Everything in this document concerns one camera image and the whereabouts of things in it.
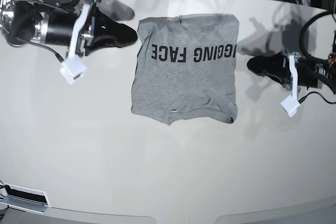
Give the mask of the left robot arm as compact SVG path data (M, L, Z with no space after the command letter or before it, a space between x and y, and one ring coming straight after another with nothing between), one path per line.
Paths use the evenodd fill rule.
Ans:
M247 69L257 76L268 77L287 90L326 86L335 94L333 11L323 11L308 19L298 36L298 50L255 56L247 62Z

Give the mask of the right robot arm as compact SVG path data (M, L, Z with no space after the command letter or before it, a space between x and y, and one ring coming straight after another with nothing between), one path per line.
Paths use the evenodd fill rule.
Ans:
M116 22L105 0L1 0L1 32L13 47L44 48L64 59L50 45L66 46L67 57L88 56L102 48L123 48L138 37L131 27Z

